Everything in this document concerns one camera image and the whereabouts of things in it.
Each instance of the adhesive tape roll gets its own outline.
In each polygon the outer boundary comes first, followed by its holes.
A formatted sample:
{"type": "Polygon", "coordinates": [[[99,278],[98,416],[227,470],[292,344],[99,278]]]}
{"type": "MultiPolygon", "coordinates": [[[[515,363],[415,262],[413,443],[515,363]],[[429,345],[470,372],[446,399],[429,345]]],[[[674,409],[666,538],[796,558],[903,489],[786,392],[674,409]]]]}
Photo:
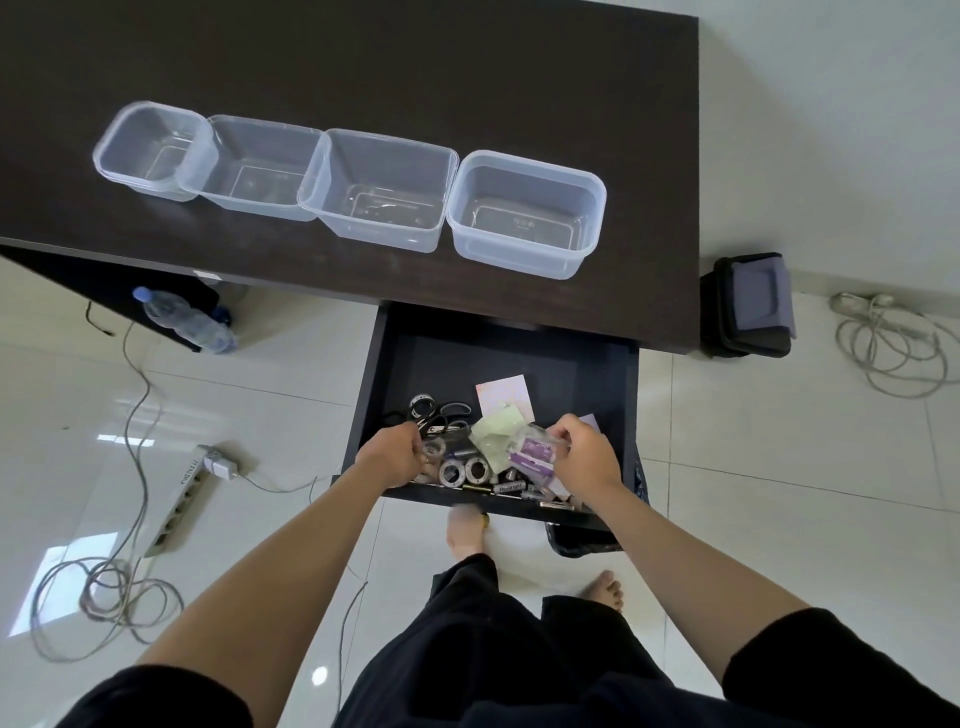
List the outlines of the adhesive tape roll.
{"type": "Polygon", "coordinates": [[[466,466],[467,480],[473,485],[486,483],[490,478],[490,465],[482,457],[471,457],[466,466]]]}
{"type": "Polygon", "coordinates": [[[459,488],[467,479],[467,470],[459,460],[445,460],[440,466],[439,479],[446,488],[459,488]]]}

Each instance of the extension cord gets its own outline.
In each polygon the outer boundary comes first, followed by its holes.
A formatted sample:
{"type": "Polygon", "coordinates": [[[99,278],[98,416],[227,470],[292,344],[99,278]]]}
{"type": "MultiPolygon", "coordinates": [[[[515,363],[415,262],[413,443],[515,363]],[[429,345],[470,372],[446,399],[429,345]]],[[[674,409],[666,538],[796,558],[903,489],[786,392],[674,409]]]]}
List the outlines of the extension cord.
{"type": "Polygon", "coordinates": [[[870,324],[880,314],[877,328],[899,333],[932,345],[935,330],[922,316],[895,307],[894,297],[880,293],[871,299],[856,296],[853,293],[838,293],[830,298],[830,309],[841,316],[848,316],[863,324],[870,324]]]}
{"type": "Polygon", "coordinates": [[[190,504],[194,501],[197,491],[203,485],[204,479],[209,475],[209,471],[204,467],[204,459],[209,452],[209,448],[204,445],[197,445],[193,448],[190,455],[190,464],[180,479],[180,485],[170,498],[165,517],[160,521],[160,528],[150,540],[150,545],[147,546],[147,550],[143,554],[145,559],[156,556],[166,548],[167,539],[177,528],[183,514],[186,513],[190,504]]]}

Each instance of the desk surface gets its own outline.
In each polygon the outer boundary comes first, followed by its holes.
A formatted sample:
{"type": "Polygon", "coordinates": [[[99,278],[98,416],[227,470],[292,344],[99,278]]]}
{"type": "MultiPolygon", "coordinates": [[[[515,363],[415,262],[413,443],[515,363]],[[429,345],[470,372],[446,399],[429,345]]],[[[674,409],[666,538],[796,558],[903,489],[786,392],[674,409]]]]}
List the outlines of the desk surface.
{"type": "Polygon", "coordinates": [[[637,340],[699,338],[694,18],[580,0],[17,2],[0,28],[0,236],[13,244],[637,340]],[[570,280],[429,255],[323,223],[138,195],[90,155],[148,99],[589,170],[609,198],[570,280]]]}

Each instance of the pink card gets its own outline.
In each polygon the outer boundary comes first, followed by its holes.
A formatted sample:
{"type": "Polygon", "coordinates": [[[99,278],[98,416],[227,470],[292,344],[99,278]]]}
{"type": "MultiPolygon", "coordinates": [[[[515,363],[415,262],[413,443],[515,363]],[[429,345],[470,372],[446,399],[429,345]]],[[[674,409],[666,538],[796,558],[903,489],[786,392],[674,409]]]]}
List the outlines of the pink card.
{"type": "Polygon", "coordinates": [[[527,392],[527,380],[523,375],[477,384],[477,399],[480,400],[480,411],[485,416],[512,404],[520,410],[523,422],[531,423],[536,419],[527,392]]]}

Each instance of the plastic food container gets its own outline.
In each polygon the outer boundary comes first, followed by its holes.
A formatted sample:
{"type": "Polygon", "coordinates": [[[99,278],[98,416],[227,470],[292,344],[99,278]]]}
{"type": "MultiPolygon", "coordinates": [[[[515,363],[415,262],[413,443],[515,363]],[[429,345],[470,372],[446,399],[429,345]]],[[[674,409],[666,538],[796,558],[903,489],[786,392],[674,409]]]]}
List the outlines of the plastic food container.
{"type": "Polygon", "coordinates": [[[446,220],[463,257],[563,280],[596,249],[606,203],[590,172],[478,151],[460,165],[446,220]]]}
{"type": "Polygon", "coordinates": [[[459,160],[446,147],[332,129],[298,199],[341,237],[430,253],[459,160]]]}
{"type": "Polygon", "coordinates": [[[97,171],[145,195],[186,202],[197,196],[176,179],[177,169],[198,135],[209,133],[194,111],[137,101],[113,117],[93,150],[97,171]]]}
{"type": "Polygon", "coordinates": [[[177,171],[183,189],[226,209],[313,220],[297,204],[323,132],[240,116],[211,116],[177,171]]]}

